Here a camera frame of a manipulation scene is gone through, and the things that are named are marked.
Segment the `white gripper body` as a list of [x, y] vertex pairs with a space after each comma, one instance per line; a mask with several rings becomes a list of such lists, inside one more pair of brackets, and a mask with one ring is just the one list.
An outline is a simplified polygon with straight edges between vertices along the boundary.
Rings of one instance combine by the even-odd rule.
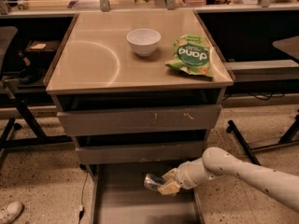
[[198, 165], [192, 162], [182, 163], [175, 171], [175, 181], [183, 189], [193, 189], [199, 184], [198, 181]]

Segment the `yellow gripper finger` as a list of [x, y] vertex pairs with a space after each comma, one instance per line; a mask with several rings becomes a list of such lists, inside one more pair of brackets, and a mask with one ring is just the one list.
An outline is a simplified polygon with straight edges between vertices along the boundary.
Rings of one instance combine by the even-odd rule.
[[176, 168], [173, 168], [171, 169], [170, 171], [168, 171], [167, 173], [165, 173], [163, 175], [163, 180], [164, 181], [168, 181], [169, 179], [173, 179], [174, 176], [175, 176], [175, 173], [176, 173], [177, 169]]
[[180, 191], [181, 185], [175, 180], [168, 180], [158, 188], [162, 195], [176, 195]]

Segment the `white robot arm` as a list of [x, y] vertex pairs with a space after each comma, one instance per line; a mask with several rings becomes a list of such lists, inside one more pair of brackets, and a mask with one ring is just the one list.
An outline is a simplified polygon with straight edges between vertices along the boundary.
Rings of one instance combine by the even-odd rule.
[[186, 161], [163, 175], [158, 191], [177, 194], [181, 189], [194, 189], [201, 183], [224, 175], [234, 176], [272, 199], [299, 212], [299, 177], [239, 160], [219, 147], [206, 149], [201, 158]]

